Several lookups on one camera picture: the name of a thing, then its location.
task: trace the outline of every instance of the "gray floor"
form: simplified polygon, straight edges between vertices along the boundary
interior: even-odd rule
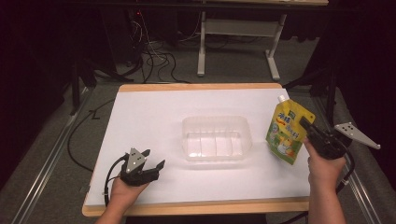
[[[177,66],[174,75],[191,83],[233,83],[233,82],[273,82],[269,68],[264,60],[263,50],[269,46],[269,39],[258,39],[251,43],[241,43],[252,38],[237,39],[239,42],[221,47],[221,41],[212,41],[206,51],[205,77],[196,76],[198,47],[194,42],[183,42],[177,49],[153,43],[152,47],[160,52],[171,52],[175,55]],[[286,84],[299,77],[312,54],[316,41],[297,42],[296,39],[282,40],[276,52],[276,64],[281,76],[280,83]],[[154,56],[156,63],[162,60]],[[167,66],[157,75],[159,67],[155,67],[149,82],[173,81],[170,77],[172,66]],[[145,65],[145,74],[149,73],[149,66]],[[137,83],[142,81],[140,72],[132,75]],[[115,97],[120,83],[101,80],[95,89],[84,92],[87,100],[76,121],[82,120],[91,109]],[[321,113],[321,99],[313,99],[306,91],[307,87],[299,87],[289,91],[290,98],[308,107],[317,115]],[[92,173],[76,166],[67,154],[66,143],[57,142],[64,127],[74,117],[70,116],[71,91],[65,95],[65,102],[47,120],[41,133],[33,143],[23,161],[15,170],[0,193],[0,223],[11,223],[18,213],[26,195],[35,183],[37,176],[54,146],[62,146],[59,158],[53,170],[49,171],[49,178],[43,180],[43,190],[36,193],[37,200],[32,203],[32,210],[25,214],[24,223],[93,223],[95,218],[84,217],[81,206],[85,198]],[[336,123],[353,121],[340,91],[336,95],[334,120]],[[71,139],[70,147],[74,157],[93,168],[100,149],[106,125],[111,113],[112,104],[98,110],[96,117],[82,123]],[[324,119],[318,120],[318,125],[325,127]],[[380,171],[367,147],[353,143],[350,147],[357,163],[355,182],[361,182],[364,188],[354,189],[347,186],[341,191],[342,202],[348,223],[396,223],[394,207],[395,191]],[[359,195],[368,200],[357,200]],[[298,213],[273,213],[267,215],[268,223],[279,223]]]

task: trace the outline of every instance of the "wire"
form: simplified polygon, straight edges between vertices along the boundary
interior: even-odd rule
[[[355,171],[355,160],[353,159],[353,156],[352,156],[352,154],[350,153],[349,149],[348,149],[340,140],[335,139],[335,141],[337,142],[337,144],[338,144],[340,147],[342,147],[342,148],[345,150],[345,152],[346,152],[346,154],[347,154],[347,156],[348,156],[348,158],[349,158],[349,161],[350,161],[350,164],[349,164],[349,171],[346,173],[346,175],[344,175],[343,179],[342,179],[341,182],[338,184],[338,186],[337,186],[337,188],[336,188],[336,190],[335,190],[335,192],[338,193],[338,192],[340,192],[341,189],[343,189],[344,186],[348,183],[349,177],[350,177],[350,176],[352,175],[352,173]]]
[[[132,23],[137,25],[137,26],[136,26],[136,29],[134,30],[134,35],[135,35],[136,32],[137,32],[137,28],[140,28],[140,32],[139,32],[139,33],[140,33],[140,36],[139,36],[139,42],[138,42],[138,43],[140,43],[140,42],[142,41],[142,36],[143,36],[143,29],[142,29],[142,26],[140,26],[140,24],[137,23],[136,21],[132,21]],[[134,36],[130,36],[130,35],[129,35],[129,37],[131,37],[132,42],[134,42]]]
[[[208,35],[207,37],[208,37],[208,39],[211,39],[212,42],[218,42],[219,43],[219,42],[224,41],[224,43],[221,46],[219,46],[219,47],[210,47],[208,45],[210,42],[206,41],[205,42],[205,46],[208,49],[222,49],[222,48],[226,47],[229,44],[251,44],[251,43],[254,43],[256,41],[259,41],[259,40],[263,39],[262,36],[254,36],[254,37],[252,37],[252,39],[244,41],[244,40],[233,38],[233,37],[241,37],[241,36],[235,36],[235,35],[234,36],[232,36],[232,35]]]
[[[186,39],[183,40],[182,42],[180,42],[180,45],[186,46],[186,47],[195,47],[198,46],[201,43],[201,40],[198,39],[197,37],[199,37],[200,35],[196,35],[190,39]]]
[[[157,71],[157,77],[158,77],[158,79],[159,79],[162,83],[164,83],[164,82],[166,82],[166,83],[172,83],[172,82],[176,82],[176,83],[190,83],[189,81],[177,79],[177,78],[175,77],[174,72],[175,72],[175,70],[176,70],[176,65],[177,65],[177,63],[176,63],[175,56],[174,56],[172,53],[162,53],[162,52],[157,51],[157,56],[160,57],[160,58],[163,60],[163,61],[160,62],[159,64],[155,64],[154,58],[152,57],[152,54],[149,52],[149,50],[148,50],[147,52],[143,52],[143,53],[145,53],[145,54],[147,54],[147,55],[149,56],[149,58],[146,59],[146,64],[148,64],[148,65],[151,66],[150,73],[152,72],[152,69],[153,69],[154,66],[155,66],[155,67],[160,66],[160,68],[159,68],[158,71]],[[162,78],[162,76],[161,76],[161,71],[162,71],[166,66],[168,66],[169,64],[172,64],[172,65],[173,65],[173,66],[172,66],[172,70],[171,70],[171,72],[170,72],[170,76],[171,76],[171,78],[172,78],[174,81],[165,81],[165,80]],[[145,76],[144,76],[144,80],[145,80],[144,83],[148,83],[149,77],[150,77],[150,76],[151,76],[151,74],[149,74],[148,77],[145,77]]]
[[[90,59],[85,59],[84,61],[90,68],[92,68],[93,71],[94,70],[102,71],[105,74],[107,74],[107,75],[109,75],[109,76],[111,76],[111,77],[113,77],[116,80],[121,81],[121,82],[134,82],[133,79],[129,79],[126,76],[131,75],[132,73],[136,72],[141,67],[142,60],[140,58],[141,57],[139,57],[139,59],[137,61],[137,65],[133,69],[131,69],[131,70],[129,70],[126,73],[121,74],[121,75],[116,73],[116,72],[113,72],[111,70],[108,70],[107,68],[103,67],[102,65],[100,65],[98,63],[94,63]]]
[[[139,9],[139,13],[140,13],[140,17],[142,18],[143,26],[145,27],[146,37],[147,37],[147,39],[148,39],[148,44],[149,44],[149,46],[151,47],[151,49],[152,49],[152,51],[154,52],[154,54],[155,54],[158,58],[160,58],[160,57],[157,55],[157,52],[154,50],[154,47],[152,47],[151,42],[149,41],[149,31],[148,31],[148,27],[146,26],[145,19],[143,18],[143,14],[142,14],[142,11],[141,11],[140,9]]]
[[[108,179],[108,182],[110,182],[111,180],[113,180],[113,179],[115,179],[115,178],[120,178],[120,176],[119,176],[119,175],[116,175],[116,176],[114,176],[114,177],[111,177],[111,178]]]
[[[149,51],[148,51],[148,56],[149,56],[150,59],[151,59],[151,67],[150,67],[150,69],[149,69],[148,76],[145,77],[145,76],[143,75],[143,84],[146,84],[146,83],[148,82],[149,78],[151,77],[152,70],[154,69],[154,59],[152,58],[151,53],[149,53]]]
[[[199,35],[196,35],[195,33],[196,33],[197,30],[198,30],[199,23],[200,23],[200,21],[201,21],[201,15],[202,15],[202,12],[200,12],[200,13],[198,14],[198,21],[197,21],[197,24],[195,25],[195,29],[194,29],[194,31],[192,32],[192,34],[191,34],[189,37],[185,38],[185,39],[178,40],[178,42],[183,42],[183,41],[186,41],[186,40],[194,39],[195,37],[199,36]]]
[[[107,104],[113,102],[114,100],[115,100],[115,99],[111,99],[111,100],[105,102],[104,104],[102,104],[102,105],[96,107],[94,110],[90,110],[90,113],[89,113],[87,116],[85,116],[85,117],[76,125],[76,127],[75,127],[75,128],[73,129],[73,131],[70,133],[69,138],[67,139],[67,153],[69,154],[70,159],[71,159],[76,165],[78,165],[79,167],[81,167],[81,168],[83,168],[84,170],[87,170],[87,171],[89,171],[89,172],[93,172],[93,169],[91,169],[91,168],[89,168],[89,167],[83,165],[82,163],[80,163],[79,161],[77,161],[77,160],[73,157],[73,154],[72,154],[72,151],[71,151],[71,148],[70,148],[70,143],[71,143],[72,137],[73,137],[74,133],[76,132],[76,130],[78,129],[78,127],[79,127],[90,115],[92,115],[92,114],[95,115],[96,112],[97,112],[97,110],[99,110],[99,109],[102,108],[103,106],[105,106],[105,105],[107,105]]]
[[[113,163],[113,165],[110,167],[110,170],[108,170],[107,177],[106,177],[106,181],[105,181],[105,189],[104,189],[104,192],[103,192],[103,195],[105,196],[105,205],[106,205],[106,206],[108,205],[108,202],[109,202],[109,198],[108,198],[108,186],[107,186],[107,185],[108,185],[108,182],[110,182],[110,180],[116,178],[116,177],[113,177],[113,178],[110,179],[110,175],[111,175],[111,173],[112,173],[114,167],[116,167],[116,165],[119,164],[120,161],[126,161],[126,160],[128,160],[128,157],[129,157],[129,154],[128,154],[128,153],[125,153],[125,155],[123,155],[123,156],[120,157],[118,160],[116,160],[116,161]]]

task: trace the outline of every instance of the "table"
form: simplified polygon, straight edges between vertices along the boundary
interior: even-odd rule
[[[304,5],[304,6],[327,6],[327,0],[308,0],[308,1],[274,1],[274,0],[210,0],[206,2],[235,2],[253,4],[280,4],[280,5]],[[277,71],[274,55],[285,25],[287,14],[281,14],[279,21],[237,21],[237,20],[218,20],[207,19],[205,11],[201,15],[201,43],[198,55],[198,77],[205,75],[205,36],[206,34],[215,35],[247,35],[247,36],[268,36],[272,37],[272,46],[266,49],[265,58],[270,68],[271,76],[274,81],[280,80]]]
[[[288,98],[276,83],[121,86],[82,213],[88,217],[103,213],[109,166],[130,147],[151,149],[145,169],[163,159],[166,163],[159,180],[141,194],[127,216],[306,211],[306,150],[302,148],[291,166],[272,154],[264,140],[279,94]],[[229,114],[248,120],[253,147],[245,159],[210,164],[185,161],[182,119]]]

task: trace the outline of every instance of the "table leg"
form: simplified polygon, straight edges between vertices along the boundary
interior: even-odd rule
[[[279,42],[280,35],[282,34],[283,26],[285,25],[286,16],[287,16],[286,14],[283,14],[280,17],[279,24],[276,27],[276,32],[274,35],[273,46],[270,50],[265,51],[265,57],[267,58],[268,66],[270,67],[270,71],[271,71],[271,76],[274,81],[280,80],[280,76],[279,73],[277,72],[277,68],[274,60],[274,54],[277,47],[277,43]]]
[[[201,45],[198,55],[198,77],[205,75],[205,21],[206,13],[203,11],[201,16]]]

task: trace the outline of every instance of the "wooden table edge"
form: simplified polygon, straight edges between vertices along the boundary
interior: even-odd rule
[[[328,0],[207,0],[207,3],[249,3],[249,4],[271,4],[284,6],[308,6],[308,7],[326,7],[329,5]]]
[[[242,89],[282,89],[282,86],[279,83],[125,84],[120,86],[119,92],[242,90]]]
[[[309,197],[298,197],[223,202],[137,204],[124,215],[144,217],[299,212],[308,210],[308,199]],[[99,217],[104,211],[104,205],[84,205],[82,207],[82,214],[86,217]]]

